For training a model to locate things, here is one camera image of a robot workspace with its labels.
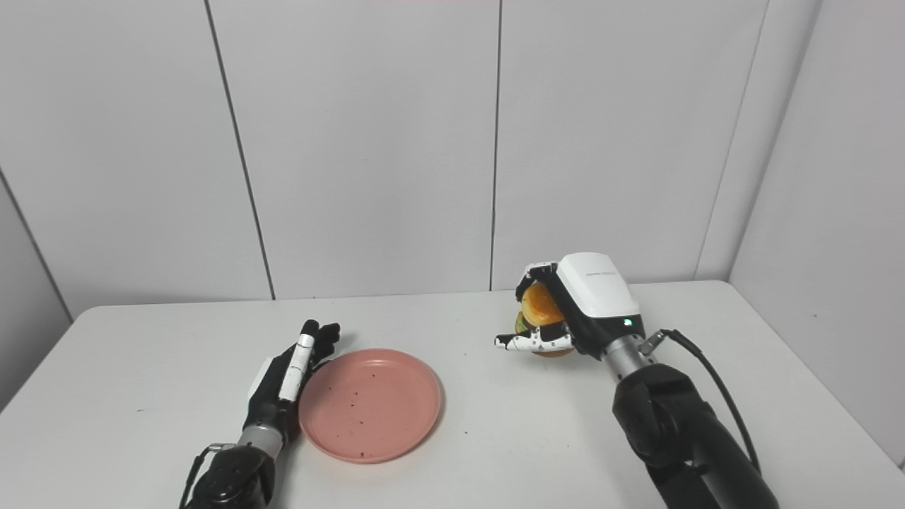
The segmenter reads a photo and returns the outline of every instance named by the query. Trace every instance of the tabletop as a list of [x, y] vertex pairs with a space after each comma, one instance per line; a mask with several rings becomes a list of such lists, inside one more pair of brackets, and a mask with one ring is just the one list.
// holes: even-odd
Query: tabletop
[[[784, 508], [896, 508], [905, 475], [726, 283], [632, 285], [649, 331], [705, 351], [745, 418]], [[0, 414], [0, 494], [17, 509], [176, 507], [192, 458], [238, 438], [263, 359], [308, 318], [339, 322], [339, 352], [386, 347], [443, 386], [431, 435], [352, 465], [304, 439], [281, 460], [276, 509], [664, 507], [611, 413], [604, 363], [493, 347], [512, 292], [106, 306], [85, 312]], [[738, 439], [707, 372], [664, 343]]]

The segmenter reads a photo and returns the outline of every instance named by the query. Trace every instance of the pink plate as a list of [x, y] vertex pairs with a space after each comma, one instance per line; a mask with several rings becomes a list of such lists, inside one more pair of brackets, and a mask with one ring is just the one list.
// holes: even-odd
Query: pink plate
[[305, 437], [352, 463], [379, 463], [412, 450], [440, 414], [440, 383], [401, 351], [353, 351], [314, 374], [299, 402]]

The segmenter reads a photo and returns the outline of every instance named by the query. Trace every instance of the cable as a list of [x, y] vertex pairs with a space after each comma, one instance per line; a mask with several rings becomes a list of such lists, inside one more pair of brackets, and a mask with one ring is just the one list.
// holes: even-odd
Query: cable
[[707, 360], [707, 357], [704, 356], [704, 352], [698, 348], [698, 345], [694, 344], [690, 339], [686, 338], [684, 334], [679, 332], [676, 329], [672, 331], [667, 331], [666, 329], [661, 329], [664, 335], [669, 337], [671, 340], [679, 343], [685, 350], [687, 350], [691, 355], [695, 356], [700, 360], [700, 363], [704, 365], [704, 369], [710, 374], [710, 377], [713, 378], [713, 383], [717, 385], [717, 389], [719, 389], [719, 393], [723, 395], [723, 399], [726, 400], [726, 406], [729, 407], [729, 412], [732, 414], [732, 418], [736, 421], [736, 426], [738, 426], [738, 432], [741, 434], [742, 441], [745, 442], [745, 449], [748, 450], [748, 458], [751, 460], [751, 465], [760, 473], [760, 462], [757, 461], [757, 452], [754, 450], [754, 443], [751, 442], [751, 435], [748, 433], [748, 427], [745, 426], [745, 420], [741, 418], [741, 414], [738, 412], [738, 407], [736, 407], [735, 401], [732, 399], [732, 395], [729, 394], [729, 389], [726, 388], [726, 384], [723, 383], [723, 379], [719, 377], [716, 368], [713, 367], [713, 364], [710, 364], [710, 361]]
[[224, 449], [228, 449], [234, 447], [235, 444], [211, 444], [210, 446], [205, 447], [205, 450], [201, 451], [201, 454], [195, 456], [195, 461], [192, 462], [192, 467], [188, 469], [188, 477], [186, 478], [186, 489], [182, 492], [182, 498], [179, 500], [179, 509], [186, 509], [186, 503], [188, 502], [188, 495], [192, 491], [192, 485], [195, 484], [195, 478], [198, 477], [198, 470], [201, 470], [201, 465], [205, 463], [205, 457], [208, 453], [214, 451], [222, 451]]

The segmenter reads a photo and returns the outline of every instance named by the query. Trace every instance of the silver connector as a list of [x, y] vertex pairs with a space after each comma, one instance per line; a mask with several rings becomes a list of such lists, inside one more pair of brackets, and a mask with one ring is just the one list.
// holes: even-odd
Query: silver connector
[[657, 350], [657, 347], [660, 346], [660, 343], [666, 339], [666, 334], [662, 333], [662, 331], [655, 332], [647, 341], [638, 345], [638, 351], [644, 357], [649, 357], [654, 350]]
[[233, 447], [235, 447], [235, 444], [224, 444], [221, 442], [214, 442], [210, 446], [207, 446], [207, 450], [211, 451], [212, 453], [217, 453], [220, 451], [225, 451], [226, 449], [232, 449]]
[[237, 444], [257, 447], [267, 453], [267, 456], [276, 459], [282, 449], [282, 435], [269, 426], [249, 426], [242, 430]]
[[640, 343], [642, 341], [644, 341], [642, 336], [629, 334], [606, 345], [604, 360], [616, 379], [621, 380], [657, 361], [653, 356], [641, 354]]

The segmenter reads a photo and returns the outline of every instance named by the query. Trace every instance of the white wall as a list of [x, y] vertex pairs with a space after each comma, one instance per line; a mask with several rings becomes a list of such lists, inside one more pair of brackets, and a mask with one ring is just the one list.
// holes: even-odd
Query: white wall
[[212, 8], [276, 296], [487, 290], [497, 3]]
[[0, 411], [69, 324], [0, 173]]
[[204, 2], [9, 0], [0, 157], [74, 314], [269, 298], [268, 269], [280, 298], [507, 288], [576, 250], [725, 275], [790, 2], [218, 0], [242, 153]]
[[0, 161], [70, 310], [270, 298], [200, 1], [0, 2]]
[[494, 289], [574, 251], [694, 278], [766, 6], [503, 3]]
[[896, 0], [824, 3], [730, 278], [896, 463], [903, 24]]

